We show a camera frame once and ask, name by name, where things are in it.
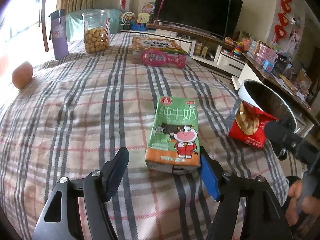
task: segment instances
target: red snack bag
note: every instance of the red snack bag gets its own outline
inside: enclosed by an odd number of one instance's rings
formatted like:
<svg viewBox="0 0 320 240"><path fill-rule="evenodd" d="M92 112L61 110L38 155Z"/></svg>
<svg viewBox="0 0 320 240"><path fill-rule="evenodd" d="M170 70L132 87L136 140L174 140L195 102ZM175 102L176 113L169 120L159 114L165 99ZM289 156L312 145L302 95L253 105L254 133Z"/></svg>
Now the red snack bag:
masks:
<svg viewBox="0 0 320 240"><path fill-rule="evenodd" d="M273 120L277 119L242 101L230 128L229 137L261 149L266 141L263 129L267 122Z"/></svg>

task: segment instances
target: purple bottle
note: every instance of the purple bottle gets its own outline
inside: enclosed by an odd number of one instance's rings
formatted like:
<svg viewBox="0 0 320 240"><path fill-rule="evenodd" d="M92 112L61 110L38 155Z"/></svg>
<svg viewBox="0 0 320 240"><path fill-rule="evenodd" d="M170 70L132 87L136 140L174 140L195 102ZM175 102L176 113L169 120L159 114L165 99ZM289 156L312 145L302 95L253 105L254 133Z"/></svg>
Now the purple bottle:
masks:
<svg viewBox="0 0 320 240"><path fill-rule="evenodd" d="M69 54L66 32L66 10L61 9L49 15L54 57L61 59Z"/></svg>

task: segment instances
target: television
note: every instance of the television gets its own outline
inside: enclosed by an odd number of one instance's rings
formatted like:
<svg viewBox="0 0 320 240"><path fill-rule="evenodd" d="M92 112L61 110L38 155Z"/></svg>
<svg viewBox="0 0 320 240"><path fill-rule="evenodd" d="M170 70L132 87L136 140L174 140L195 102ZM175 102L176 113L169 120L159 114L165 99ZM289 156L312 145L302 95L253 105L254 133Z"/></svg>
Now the television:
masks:
<svg viewBox="0 0 320 240"><path fill-rule="evenodd" d="M160 9L161 3L162 0L156 0L155 20L194 27L220 37L232 37L243 2L241 0L164 0Z"/></svg>

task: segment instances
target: silver bolt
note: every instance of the silver bolt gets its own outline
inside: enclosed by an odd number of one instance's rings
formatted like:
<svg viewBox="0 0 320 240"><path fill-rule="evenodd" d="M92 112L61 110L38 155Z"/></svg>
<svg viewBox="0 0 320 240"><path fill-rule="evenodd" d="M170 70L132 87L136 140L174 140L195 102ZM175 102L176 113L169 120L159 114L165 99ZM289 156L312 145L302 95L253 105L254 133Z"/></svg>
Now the silver bolt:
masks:
<svg viewBox="0 0 320 240"><path fill-rule="evenodd" d="M62 178L59 179L59 182L60 183L65 183L65 182L67 182L67 180L68 180L67 177L62 177Z"/></svg>
<svg viewBox="0 0 320 240"><path fill-rule="evenodd" d="M261 175L259 175L259 176L258 176L258 181L259 181L259 182L265 182L265 181L266 181L266 178L263 177L263 176L261 176Z"/></svg>
<svg viewBox="0 0 320 240"><path fill-rule="evenodd" d="M101 173L100 171L93 171L91 173L91 175L94 176L94 177L98 177L100 175L100 173Z"/></svg>
<svg viewBox="0 0 320 240"><path fill-rule="evenodd" d="M230 170L224 170L224 171L223 171L223 174L229 177L229 176L232 175L232 171L230 171Z"/></svg>

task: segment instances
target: red circular logo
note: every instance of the red circular logo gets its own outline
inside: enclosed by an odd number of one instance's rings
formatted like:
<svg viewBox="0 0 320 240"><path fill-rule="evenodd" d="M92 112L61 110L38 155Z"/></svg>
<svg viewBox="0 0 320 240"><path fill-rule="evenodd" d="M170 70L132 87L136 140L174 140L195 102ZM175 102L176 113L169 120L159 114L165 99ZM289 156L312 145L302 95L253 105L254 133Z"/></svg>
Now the red circular logo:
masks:
<svg viewBox="0 0 320 240"><path fill-rule="evenodd" d="M163 97L160 99L160 102L165 106L169 106L172 104L172 99L169 97Z"/></svg>

